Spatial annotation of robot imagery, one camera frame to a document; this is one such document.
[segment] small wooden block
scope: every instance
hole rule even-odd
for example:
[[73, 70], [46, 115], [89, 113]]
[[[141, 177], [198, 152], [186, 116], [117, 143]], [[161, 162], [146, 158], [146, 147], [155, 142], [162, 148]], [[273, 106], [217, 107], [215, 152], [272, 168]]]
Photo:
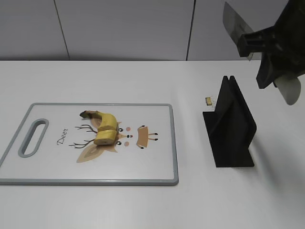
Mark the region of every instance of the small wooden block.
[[206, 97], [206, 98], [205, 98], [205, 102], [206, 102], [206, 105], [207, 105], [207, 106], [212, 106], [212, 100], [211, 100], [210, 97]]

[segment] deer ear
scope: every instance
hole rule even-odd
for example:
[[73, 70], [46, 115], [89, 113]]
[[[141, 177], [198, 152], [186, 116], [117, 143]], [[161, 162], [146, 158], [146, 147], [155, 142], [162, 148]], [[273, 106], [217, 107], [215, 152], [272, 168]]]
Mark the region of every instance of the deer ear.
[[92, 126], [98, 129], [101, 125], [102, 119], [101, 118], [91, 118], [90, 119]]
[[104, 152], [104, 148], [94, 144], [89, 145], [83, 150], [83, 152], [81, 153], [81, 155], [79, 156], [76, 162], [81, 163], [81, 162], [93, 160], [98, 156], [100, 156], [103, 152]]

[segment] deer antler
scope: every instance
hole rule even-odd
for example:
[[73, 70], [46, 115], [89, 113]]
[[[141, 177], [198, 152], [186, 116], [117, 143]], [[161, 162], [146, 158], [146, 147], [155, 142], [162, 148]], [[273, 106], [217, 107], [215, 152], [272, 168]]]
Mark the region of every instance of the deer antler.
[[90, 130], [87, 130], [87, 132], [94, 132], [97, 134], [97, 131], [93, 130], [92, 126], [90, 125], [81, 125], [81, 126], [76, 126], [75, 128], [78, 128], [78, 130], [80, 129], [90, 129]]
[[78, 144], [78, 143], [73, 142], [73, 145], [69, 145], [69, 146], [74, 146], [74, 148], [76, 148], [76, 149], [82, 149], [82, 148], [85, 148], [90, 142], [93, 142], [93, 141], [94, 141], [94, 139], [84, 140], [84, 142], [87, 142], [85, 144]]

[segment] banana slice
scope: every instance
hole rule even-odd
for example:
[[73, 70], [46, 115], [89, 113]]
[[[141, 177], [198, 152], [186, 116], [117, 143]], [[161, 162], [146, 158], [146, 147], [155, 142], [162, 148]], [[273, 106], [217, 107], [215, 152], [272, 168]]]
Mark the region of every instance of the banana slice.
[[98, 146], [112, 145], [115, 141], [117, 133], [118, 132], [116, 130], [99, 131], [93, 143]]

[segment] deer text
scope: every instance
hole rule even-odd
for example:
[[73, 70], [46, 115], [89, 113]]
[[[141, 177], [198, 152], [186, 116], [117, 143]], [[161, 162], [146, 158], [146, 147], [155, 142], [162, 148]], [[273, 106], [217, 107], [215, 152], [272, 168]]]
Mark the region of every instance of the deer text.
[[66, 134], [68, 133], [67, 131], [68, 131], [68, 129], [63, 130], [61, 138], [58, 139], [58, 141], [57, 141], [57, 145], [63, 144], [63, 142], [65, 141]]

